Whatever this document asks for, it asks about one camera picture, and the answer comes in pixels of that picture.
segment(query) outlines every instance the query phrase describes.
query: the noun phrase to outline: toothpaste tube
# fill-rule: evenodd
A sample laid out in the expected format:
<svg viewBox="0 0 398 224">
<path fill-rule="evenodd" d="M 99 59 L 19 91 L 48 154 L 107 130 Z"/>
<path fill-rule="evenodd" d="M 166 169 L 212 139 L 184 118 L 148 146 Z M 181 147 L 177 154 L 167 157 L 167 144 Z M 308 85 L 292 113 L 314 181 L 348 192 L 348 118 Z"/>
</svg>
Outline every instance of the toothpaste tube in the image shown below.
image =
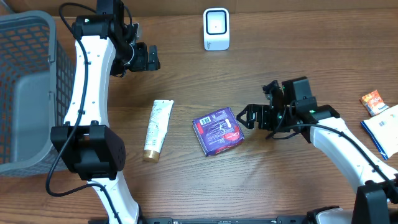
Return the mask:
<svg viewBox="0 0 398 224">
<path fill-rule="evenodd" d="M 361 102 L 366 107 L 366 109 L 368 109 L 369 113 L 372 116 L 376 116 L 389 108 L 384 103 L 377 90 L 374 90 L 373 92 L 362 96 Z"/>
<path fill-rule="evenodd" d="M 147 162 L 159 161 L 160 150 L 166 137 L 173 103 L 173 100 L 154 101 L 144 146 L 144 160 Z"/>
</svg>

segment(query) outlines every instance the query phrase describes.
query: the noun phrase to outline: product packaging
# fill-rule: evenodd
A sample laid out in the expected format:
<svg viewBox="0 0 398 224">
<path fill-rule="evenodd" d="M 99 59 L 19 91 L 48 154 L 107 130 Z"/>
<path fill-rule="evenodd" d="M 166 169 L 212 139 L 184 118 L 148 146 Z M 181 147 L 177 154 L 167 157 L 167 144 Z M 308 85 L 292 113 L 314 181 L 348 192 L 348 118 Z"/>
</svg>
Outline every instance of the product packaging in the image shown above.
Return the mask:
<svg viewBox="0 0 398 224">
<path fill-rule="evenodd" d="M 362 104 L 368 109 L 372 116 L 378 115 L 389 107 L 384 103 L 383 99 L 380 97 L 379 92 L 374 90 L 373 92 L 362 96 Z"/>
<path fill-rule="evenodd" d="M 199 142 L 206 156 L 235 147 L 244 136 L 231 108 L 212 112 L 192 121 Z"/>
<path fill-rule="evenodd" d="M 384 159 L 398 152 L 398 105 L 361 124 Z"/>
<path fill-rule="evenodd" d="M 159 161 L 160 150 L 166 137 L 173 103 L 173 100 L 154 101 L 144 146 L 144 160 L 147 162 Z"/>
</svg>

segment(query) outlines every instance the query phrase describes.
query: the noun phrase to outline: black base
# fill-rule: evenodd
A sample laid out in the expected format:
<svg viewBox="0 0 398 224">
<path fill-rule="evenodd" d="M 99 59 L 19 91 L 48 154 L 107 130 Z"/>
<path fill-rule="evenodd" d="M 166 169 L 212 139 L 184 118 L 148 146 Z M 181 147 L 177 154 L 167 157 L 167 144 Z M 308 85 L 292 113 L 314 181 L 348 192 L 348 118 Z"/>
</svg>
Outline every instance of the black base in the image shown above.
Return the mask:
<svg viewBox="0 0 398 224">
<path fill-rule="evenodd" d="M 280 216 L 277 218 L 204 218 L 172 219 L 146 218 L 147 224 L 307 224 L 306 216 Z M 89 224 L 107 224 L 107 220 L 89 221 Z"/>
</svg>

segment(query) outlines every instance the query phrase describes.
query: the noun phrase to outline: gray basket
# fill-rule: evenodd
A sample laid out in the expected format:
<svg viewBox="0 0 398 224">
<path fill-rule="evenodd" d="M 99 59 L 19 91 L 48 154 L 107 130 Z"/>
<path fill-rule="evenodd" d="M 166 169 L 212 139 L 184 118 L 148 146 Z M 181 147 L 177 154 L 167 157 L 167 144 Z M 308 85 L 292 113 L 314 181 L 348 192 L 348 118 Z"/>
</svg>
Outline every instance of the gray basket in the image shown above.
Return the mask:
<svg viewBox="0 0 398 224">
<path fill-rule="evenodd" d="M 63 124 L 74 68 L 49 14 L 0 17 L 0 175 L 49 171 L 58 155 L 50 130 Z M 63 169 L 60 161 L 57 170 Z"/>
</svg>

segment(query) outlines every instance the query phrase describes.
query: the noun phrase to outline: wire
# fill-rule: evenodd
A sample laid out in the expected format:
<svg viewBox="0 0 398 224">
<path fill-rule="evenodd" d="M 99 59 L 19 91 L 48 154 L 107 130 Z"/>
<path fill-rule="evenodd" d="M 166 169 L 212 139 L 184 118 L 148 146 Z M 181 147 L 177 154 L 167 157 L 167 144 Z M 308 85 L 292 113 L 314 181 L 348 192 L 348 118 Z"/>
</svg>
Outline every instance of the wire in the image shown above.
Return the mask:
<svg viewBox="0 0 398 224">
<path fill-rule="evenodd" d="M 296 135 L 298 135 L 298 134 L 300 134 L 300 133 L 293 133 L 293 134 L 290 134 L 290 135 L 288 135 L 288 136 L 286 136 L 286 137 L 281 137 L 281 138 L 274 138 L 274 137 L 272 137 L 272 139 L 274 139 L 274 140 L 285 140 L 285 139 L 290 139 L 290 138 L 292 138 L 292 137 L 294 137 L 294 136 L 296 136 Z"/>
<path fill-rule="evenodd" d="M 130 29 L 126 35 L 127 36 L 126 38 L 129 39 L 132 34 L 132 16 L 131 16 L 130 10 L 127 6 L 124 6 L 124 9 L 127 11 L 127 14 L 129 14 L 129 17 L 130 17 Z"/>
<path fill-rule="evenodd" d="M 285 118 L 285 115 L 286 115 L 286 107 L 284 108 L 284 113 L 279 121 L 279 124 L 276 126 L 276 128 L 274 129 L 273 132 L 271 132 L 270 134 L 267 135 L 266 140 L 270 139 L 271 137 L 273 138 L 274 135 L 278 132 L 278 130 L 279 130 L 280 126 L 282 125 L 282 122 Z"/>
<path fill-rule="evenodd" d="M 63 3 L 63 4 L 59 7 L 58 12 L 59 12 L 59 14 L 60 14 L 60 17 L 61 17 L 62 22 L 66 25 L 66 27 L 68 28 L 68 30 L 69 30 L 72 34 L 73 34 L 72 28 L 70 27 L 70 25 L 68 24 L 68 22 L 65 20 L 65 18 L 64 18 L 64 16 L 63 16 L 63 13 L 62 13 L 62 9 L 63 9 L 65 6 L 78 6 L 78 7 L 82 7 L 82 8 L 84 8 L 84 9 L 90 10 L 91 12 L 94 12 L 94 13 L 96 12 L 94 9 L 92 9 L 92 8 L 90 8 L 90 7 L 87 7 L 87 6 L 84 6 L 84 5 L 81 5 L 81 4 L 78 4 L 78 3 L 73 3 L 73 2 L 66 2 L 66 3 Z M 116 212 L 116 209 L 114 208 L 113 202 L 112 202 L 112 200 L 111 200 L 111 197 L 109 196 L 108 191 L 106 190 L 105 186 L 103 186 L 103 185 L 101 185 L 101 184 L 96 184 L 96 183 L 94 183 L 94 184 L 86 184 L 86 185 L 77 187 L 77 188 L 75 188 L 75 189 L 69 190 L 69 191 L 64 192 L 64 193 L 55 193 L 55 192 L 52 192 L 51 189 L 50 189 L 50 181 L 51 181 L 52 175 L 53 175 L 53 173 L 54 173 L 54 170 L 55 170 L 55 168 L 56 168 L 58 162 L 60 161 L 60 159 L 61 159 L 63 153 L 65 152 L 66 148 L 69 146 L 70 141 L 71 141 L 72 139 L 75 140 L 74 137 L 75 137 L 75 134 L 76 134 L 76 131 L 77 131 L 77 127 L 78 127 L 78 125 L 80 124 L 81 117 L 82 117 L 83 114 L 84 114 L 84 111 L 83 111 L 83 110 L 84 110 L 84 104 L 85 104 L 86 92 L 87 92 L 88 65 L 89 65 L 89 62 L 88 62 L 87 53 L 86 53 L 86 50 L 85 50 L 85 48 L 84 48 L 84 46 L 83 46 L 83 43 L 82 43 L 81 40 L 79 40 L 79 39 L 76 39 L 76 41 L 79 43 L 79 46 L 80 46 L 80 48 L 81 48 L 81 51 L 83 52 L 83 56 L 84 56 L 84 59 L 85 59 L 85 81 L 84 81 L 84 84 L 83 84 L 83 93 L 81 94 L 80 108 L 79 108 L 79 110 L 78 110 L 78 116 L 77 116 L 77 119 L 76 119 L 76 123 L 75 123 L 75 125 L 74 125 L 74 127 L 73 127 L 73 129 L 72 129 L 72 131 L 71 131 L 71 133 L 70 133 L 70 135 L 69 135 L 69 137 L 68 137 L 68 139 L 67 139 L 67 140 L 65 141 L 65 143 L 63 144 L 63 146 L 62 146 L 62 148 L 61 148 L 61 150 L 60 150 L 60 152 L 59 152 L 57 158 L 55 159 L 54 163 L 52 164 L 49 173 L 47 174 L 47 180 L 45 181 L 45 189 L 46 189 L 47 193 L 48 193 L 49 195 L 51 195 L 51 196 L 54 196 L 54 197 L 63 197 L 63 196 L 70 195 L 70 194 L 72 194 L 72 193 L 75 193 L 75 192 L 77 192 L 77 191 L 79 191 L 79 190 L 83 190 L 83 189 L 88 188 L 88 187 L 99 187 L 99 188 L 101 189 L 101 191 L 104 192 L 106 198 L 108 199 L 109 206 L 111 207 L 111 210 L 112 210 L 112 212 L 113 212 L 113 214 L 114 214 L 114 217 L 118 220 L 118 223 L 119 223 L 119 224 L 122 224 L 121 219 L 120 219 L 120 217 L 119 217 L 119 214 Z"/>
<path fill-rule="evenodd" d="M 388 186 L 390 187 L 390 190 L 394 191 L 398 195 L 398 189 L 395 187 L 394 183 L 380 170 L 379 166 L 376 165 L 372 159 L 366 154 L 366 152 L 363 151 L 361 146 L 359 146 L 353 139 L 348 137 L 344 132 L 342 131 L 337 131 L 333 128 L 330 128 L 328 126 L 320 125 L 320 124 L 295 124 L 291 126 L 286 126 L 283 127 L 283 130 L 290 130 L 298 127 L 316 127 L 316 128 L 322 128 L 326 129 L 328 131 L 331 131 L 333 133 L 339 134 L 341 137 L 347 139 L 358 151 L 359 153 L 362 154 L 362 156 L 365 158 L 365 160 L 369 163 L 369 165 L 386 181 Z"/>
</svg>

